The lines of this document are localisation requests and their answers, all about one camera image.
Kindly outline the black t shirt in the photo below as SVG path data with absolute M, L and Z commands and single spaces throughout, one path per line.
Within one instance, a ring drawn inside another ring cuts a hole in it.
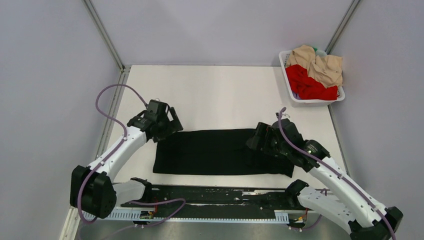
M 152 171 L 199 176 L 277 174 L 291 178 L 295 166 L 288 159 L 246 145 L 254 133 L 253 128 L 176 132 L 157 143 Z

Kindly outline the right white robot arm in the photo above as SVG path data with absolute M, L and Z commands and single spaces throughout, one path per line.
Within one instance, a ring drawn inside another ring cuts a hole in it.
M 317 212 L 344 229 L 352 240 L 394 239 L 403 213 L 366 193 L 327 149 L 316 140 L 303 139 L 296 125 L 287 118 L 273 125 L 259 122 L 246 145 L 275 159 L 288 160 L 319 180 L 335 196 L 325 196 L 297 179 L 286 188 L 285 201 L 290 208 L 302 206 Z

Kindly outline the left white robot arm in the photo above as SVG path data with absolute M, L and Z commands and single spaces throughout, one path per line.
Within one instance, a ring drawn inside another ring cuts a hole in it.
M 105 219 L 115 207 L 131 201 L 149 206 L 153 201 L 152 184 L 132 177 L 126 182 L 115 178 L 133 154 L 149 141 L 161 142 L 183 130 L 174 107 L 150 100 L 146 109 L 131 118 L 122 136 L 88 166 L 78 165 L 71 173 L 70 205 L 79 213 Z

